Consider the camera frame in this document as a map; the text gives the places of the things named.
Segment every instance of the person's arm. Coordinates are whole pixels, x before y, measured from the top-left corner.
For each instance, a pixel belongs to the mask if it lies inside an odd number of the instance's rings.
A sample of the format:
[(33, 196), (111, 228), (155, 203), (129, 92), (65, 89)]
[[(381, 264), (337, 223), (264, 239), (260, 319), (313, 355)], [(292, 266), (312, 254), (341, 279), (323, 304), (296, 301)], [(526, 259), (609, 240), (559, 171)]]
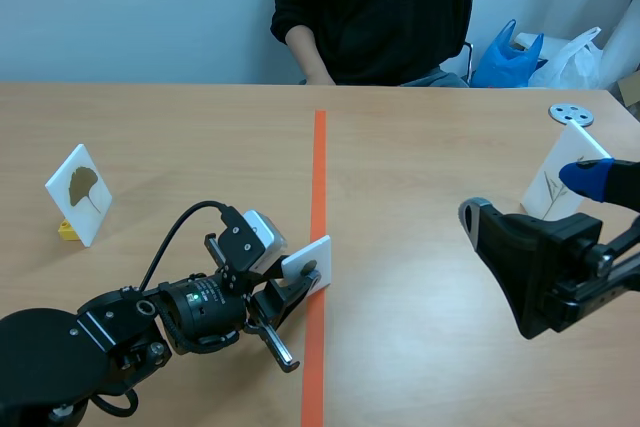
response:
[(307, 78), (308, 85), (336, 85), (316, 47), (313, 31), (306, 25), (289, 29), (285, 41)]
[(333, 84), (313, 34), (317, 19), (315, 0), (276, 0), (275, 3), (271, 32), (289, 47), (307, 83)]

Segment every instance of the leaf drawing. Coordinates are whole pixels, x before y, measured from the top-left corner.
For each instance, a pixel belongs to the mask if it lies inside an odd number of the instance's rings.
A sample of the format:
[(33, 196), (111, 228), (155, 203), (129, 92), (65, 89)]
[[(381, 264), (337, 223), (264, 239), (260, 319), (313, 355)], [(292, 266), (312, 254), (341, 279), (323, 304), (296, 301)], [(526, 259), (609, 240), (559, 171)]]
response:
[[(584, 155), (581, 156), (578, 160), (576, 160), (576, 162), (581, 162), (583, 159), (584, 159)], [(547, 181), (547, 189), (549, 190), (549, 197), (551, 197), (551, 205), (549, 205), (549, 208), (547, 209), (545, 214), (542, 216), (542, 220), (544, 220), (547, 217), (547, 215), (549, 215), (549, 212), (551, 212), (551, 209), (555, 205), (556, 200), (558, 200), (560, 197), (562, 197), (567, 192), (569, 192), (569, 189), (567, 189), (567, 186), (564, 185), (563, 182), (560, 182), (561, 187), (560, 187), (560, 190), (558, 190), (558, 184), (556, 184), (553, 181), (553, 179), (549, 177), (549, 175), (547, 175), (546, 172), (544, 172), (544, 178)]]
[(547, 181), (547, 189), (549, 189), (549, 197), (551, 197), (551, 200), (553, 200), (553, 194), (554, 194), (554, 189), (551, 187), (551, 182), (549, 181), (549, 176), (547, 175), (547, 173), (544, 173), (544, 180)]
[(89, 191), (91, 187), (98, 182), (98, 175), (89, 167), (78, 167), (76, 171), (71, 174), (71, 182), (69, 183), (69, 202), (72, 207), (78, 205), (84, 197), (89, 199), (93, 208), (100, 213), (98, 208), (89, 197)]

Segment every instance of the ginkgo leaf card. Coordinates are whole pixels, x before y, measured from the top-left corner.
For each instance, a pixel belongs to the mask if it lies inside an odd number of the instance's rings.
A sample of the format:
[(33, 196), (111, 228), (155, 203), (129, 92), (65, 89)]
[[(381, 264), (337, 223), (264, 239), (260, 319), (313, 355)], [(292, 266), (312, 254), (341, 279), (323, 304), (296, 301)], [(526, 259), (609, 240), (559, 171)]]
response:
[(570, 120), (549, 152), (522, 199), (532, 217), (558, 220), (574, 214), (583, 197), (560, 180), (560, 169), (580, 160), (600, 160), (610, 155), (575, 120)]
[(71, 152), (45, 187), (84, 246), (89, 247), (112, 197), (83, 144)]

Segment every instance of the yellow block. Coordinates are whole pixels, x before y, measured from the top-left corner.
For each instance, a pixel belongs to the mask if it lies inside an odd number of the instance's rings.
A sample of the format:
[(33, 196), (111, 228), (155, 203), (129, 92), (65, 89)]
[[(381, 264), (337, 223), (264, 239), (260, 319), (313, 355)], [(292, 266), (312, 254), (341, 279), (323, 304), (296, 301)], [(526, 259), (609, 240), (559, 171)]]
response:
[(80, 237), (78, 237), (78, 234), (73, 230), (67, 219), (64, 219), (60, 227), (58, 227), (58, 234), (60, 234), (62, 240), (80, 240)]

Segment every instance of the chair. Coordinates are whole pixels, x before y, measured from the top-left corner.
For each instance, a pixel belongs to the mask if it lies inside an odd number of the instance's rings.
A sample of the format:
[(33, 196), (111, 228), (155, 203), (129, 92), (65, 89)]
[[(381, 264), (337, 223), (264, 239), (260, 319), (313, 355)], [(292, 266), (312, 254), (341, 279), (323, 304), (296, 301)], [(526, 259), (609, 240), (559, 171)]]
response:
[[(469, 32), (469, 23), (471, 22), (472, 8), (473, 8), (473, 0), (464, 0), (464, 5), (463, 5), (464, 26), (462, 29), (463, 39), (466, 39), (467, 33)], [(462, 48), (460, 49), (460, 52), (462, 52), (462, 49), (464, 49), (464, 47), (467, 47), (469, 49), (469, 59), (467, 61), (467, 74), (464, 77), (462, 77), (462, 80), (464, 80), (467, 84), (470, 84), (471, 77), (473, 76), (473, 44), (465, 40), (462, 45)]]

